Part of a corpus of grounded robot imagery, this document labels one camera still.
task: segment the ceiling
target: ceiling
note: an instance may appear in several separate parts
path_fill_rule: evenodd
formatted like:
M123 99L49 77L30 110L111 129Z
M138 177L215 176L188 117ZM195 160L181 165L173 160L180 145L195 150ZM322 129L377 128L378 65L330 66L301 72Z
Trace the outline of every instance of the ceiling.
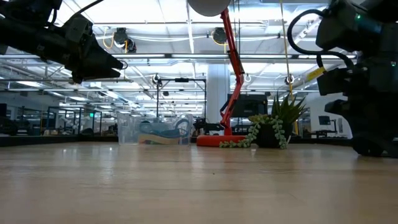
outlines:
M69 17L93 0L64 0L58 11L56 24L63 25ZM324 9L327 0L286 0L283 5L285 28L291 20L307 9ZM284 83L288 66L285 62L284 29L279 1L235 0L235 7L229 11L233 29L238 38L238 50L242 55L243 67L249 75L243 90L287 90ZM160 78L197 78L206 79L208 65L212 63L228 64L231 70L231 91L235 77L225 56L228 47L219 45L211 38L216 27L222 27L219 16L204 17L196 13L186 0L105 0L83 13L95 26L93 31L98 43L111 54L121 54L129 68L122 71L118 80L100 80L84 82L81 85L69 83L71 73L61 65L46 64L30 55L22 55L15 49L7 51L18 57L0 56L0 77L3 79L21 79L26 82L12 82L7 88L53 89L48 91L59 97L63 103L93 103L104 111L134 110L137 114L150 113L156 108L156 91L152 77ZM309 50L318 49L315 45L317 25L320 18L316 15L303 17L294 27L297 44ZM112 44L112 34L117 27L127 28L127 34L134 40L137 53L126 58L123 49ZM289 57L297 54L287 46ZM220 58L205 58L203 54L218 54ZM338 67L341 61L326 59L326 68ZM303 57L289 60L289 72L295 77L295 90L314 91L313 82L305 83L305 76L317 68L314 58ZM203 82L170 82L169 96L160 95L161 114L194 113L203 114Z

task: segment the yellow cable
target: yellow cable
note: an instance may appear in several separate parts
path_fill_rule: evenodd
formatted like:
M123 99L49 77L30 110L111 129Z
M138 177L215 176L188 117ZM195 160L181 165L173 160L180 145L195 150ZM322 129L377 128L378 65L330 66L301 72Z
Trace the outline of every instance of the yellow cable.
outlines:
M285 45L285 57L286 57L286 67L287 67L287 81L289 83L289 90L290 90L290 97L294 100L293 96L293 85L290 81L291 75L289 70L289 58L287 56L287 38L286 38L286 29L285 29L285 19L284 19L284 7L283 7L283 0L279 0L280 2L280 13L282 14L282 29L284 31L284 45ZM297 126L297 121L294 122L294 131L296 134L299 134L299 127Z
M104 44L104 46L105 46L107 49L111 49L111 48L113 47L114 32L112 33L112 43L111 43L111 46L108 46L108 45L106 45L106 43L105 43L105 35L106 35L106 31L107 31L107 30L108 30L108 28L105 27L104 38L102 39L102 43Z

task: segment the potted plant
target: potted plant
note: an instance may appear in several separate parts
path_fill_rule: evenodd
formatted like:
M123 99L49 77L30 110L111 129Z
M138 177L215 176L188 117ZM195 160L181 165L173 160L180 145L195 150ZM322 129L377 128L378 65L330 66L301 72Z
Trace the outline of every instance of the potted plant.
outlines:
M249 128L249 134L244 140L239 142L221 142L220 147L250 147L254 142L259 147L287 147L287 140L292 133L293 123L303 113L304 99L295 105L296 97L289 104L289 95L282 103L279 101L279 95L274 98L272 112L270 115L255 115L249 117L253 125Z

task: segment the plastic bin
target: plastic bin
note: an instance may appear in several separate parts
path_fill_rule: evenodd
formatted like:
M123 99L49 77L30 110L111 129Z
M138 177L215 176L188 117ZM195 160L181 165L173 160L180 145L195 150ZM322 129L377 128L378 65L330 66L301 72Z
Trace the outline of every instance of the plastic bin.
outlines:
M192 114L183 114L179 118L132 117L129 114L118 114L120 145L189 145L192 131Z

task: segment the wooden tabletop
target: wooden tabletop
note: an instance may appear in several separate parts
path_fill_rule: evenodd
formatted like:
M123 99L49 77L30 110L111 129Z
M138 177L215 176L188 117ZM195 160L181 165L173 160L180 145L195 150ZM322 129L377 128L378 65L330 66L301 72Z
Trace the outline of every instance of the wooden tabletop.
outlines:
M0 148L0 223L397 223L398 160L71 143Z

